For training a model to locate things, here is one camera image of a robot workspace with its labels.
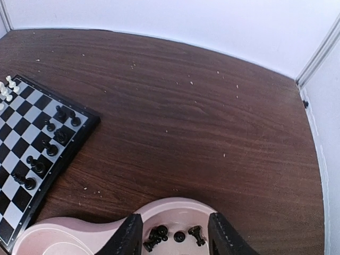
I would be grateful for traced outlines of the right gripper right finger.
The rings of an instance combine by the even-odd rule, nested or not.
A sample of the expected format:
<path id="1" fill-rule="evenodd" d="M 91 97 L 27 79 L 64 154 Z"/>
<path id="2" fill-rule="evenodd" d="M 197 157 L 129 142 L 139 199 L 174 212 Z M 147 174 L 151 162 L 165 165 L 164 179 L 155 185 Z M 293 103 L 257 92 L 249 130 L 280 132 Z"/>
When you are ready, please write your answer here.
<path id="1" fill-rule="evenodd" d="M 220 212 L 209 216 L 208 246 L 210 255 L 259 255 Z"/>

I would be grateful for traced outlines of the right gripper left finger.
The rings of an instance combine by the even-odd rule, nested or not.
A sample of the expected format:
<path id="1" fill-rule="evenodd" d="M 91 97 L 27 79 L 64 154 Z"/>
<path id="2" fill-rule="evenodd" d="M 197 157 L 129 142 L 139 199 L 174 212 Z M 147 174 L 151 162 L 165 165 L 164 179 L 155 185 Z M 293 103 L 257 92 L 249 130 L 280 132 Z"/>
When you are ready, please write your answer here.
<path id="1" fill-rule="evenodd" d="M 99 250 L 102 255 L 141 255 L 143 221 L 140 214 L 129 215 Z"/>

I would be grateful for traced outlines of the black king chess piece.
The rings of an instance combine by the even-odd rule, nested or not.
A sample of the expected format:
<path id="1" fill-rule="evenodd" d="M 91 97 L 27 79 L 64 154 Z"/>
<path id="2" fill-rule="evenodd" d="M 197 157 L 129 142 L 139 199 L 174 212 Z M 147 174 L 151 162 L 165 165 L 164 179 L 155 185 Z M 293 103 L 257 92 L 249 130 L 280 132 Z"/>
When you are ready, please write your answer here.
<path id="1" fill-rule="evenodd" d="M 14 180 L 20 185 L 24 185 L 27 190 L 33 190 L 36 187 L 36 181 L 34 178 L 25 177 L 18 173 L 13 174 Z"/>

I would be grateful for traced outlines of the black bishop chess piece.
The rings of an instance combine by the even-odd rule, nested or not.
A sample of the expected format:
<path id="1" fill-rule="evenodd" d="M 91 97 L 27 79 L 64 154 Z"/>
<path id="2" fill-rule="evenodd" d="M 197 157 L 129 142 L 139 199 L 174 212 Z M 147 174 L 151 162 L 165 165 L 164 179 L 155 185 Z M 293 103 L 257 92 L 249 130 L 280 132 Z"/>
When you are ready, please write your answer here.
<path id="1" fill-rule="evenodd" d="M 56 156 L 58 154 L 58 147 L 55 144 L 51 144 L 46 140 L 42 140 L 42 145 L 46 149 L 46 153 L 48 156 Z"/>

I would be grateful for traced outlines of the black and white chessboard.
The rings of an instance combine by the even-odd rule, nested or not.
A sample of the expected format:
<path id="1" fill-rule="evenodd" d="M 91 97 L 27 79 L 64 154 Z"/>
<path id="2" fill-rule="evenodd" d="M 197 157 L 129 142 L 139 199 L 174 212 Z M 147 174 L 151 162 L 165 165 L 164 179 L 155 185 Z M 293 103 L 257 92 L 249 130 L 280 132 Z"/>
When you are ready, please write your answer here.
<path id="1" fill-rule="evenodd" d="M 20 75 L 11 78 L 20 91 L 15 93 L 7 82 L 13 100 L 7 102 L 5 96 L 1 96 L 1 103 L 5 105 L 1 110 L 1 250 L 7 254 L 31 223 L 54 180 L 67 169 L 100 123 L 99 114 L 94 110 Z M 66 112 L 64 123 L 57 119 L 57 105 Z M 79 126 L 71 125 L 70 111 L 80 118 Z M 68 143 L 57 142 L 55 130 L 48 132 L 44 120 L 54 123 L 55 130 L 63 130 Z M 57 145 L 58 154 L 48 156 L 42 140 Z M 46 172 L 35 173 L 26 162 L 28 156 L 42 162 Z M 14 180 L 15 173 L 35 179 L 36 187 L 27 190 Z"/>

